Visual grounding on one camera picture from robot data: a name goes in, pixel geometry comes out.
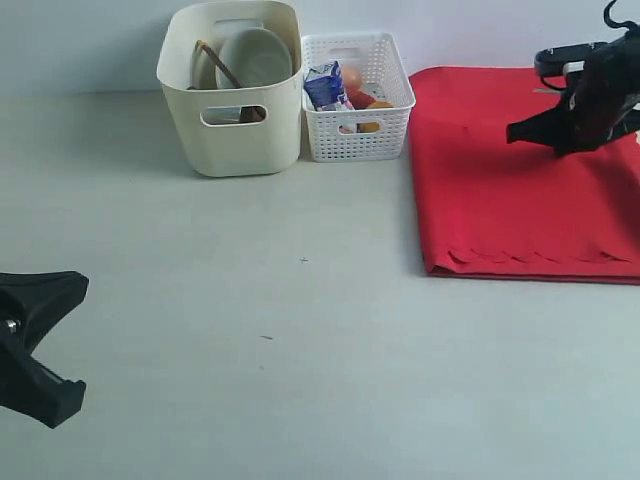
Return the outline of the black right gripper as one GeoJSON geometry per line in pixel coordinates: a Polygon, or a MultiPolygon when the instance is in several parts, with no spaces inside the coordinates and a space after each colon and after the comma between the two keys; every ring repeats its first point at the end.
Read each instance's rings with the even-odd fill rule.
{"type": "Polygon", "coordinates": [[[506,127],[506,142],[560,145],[559,155],[595,151],[639,131],[639,39],[590,53],[564,102],[506,127]]]}

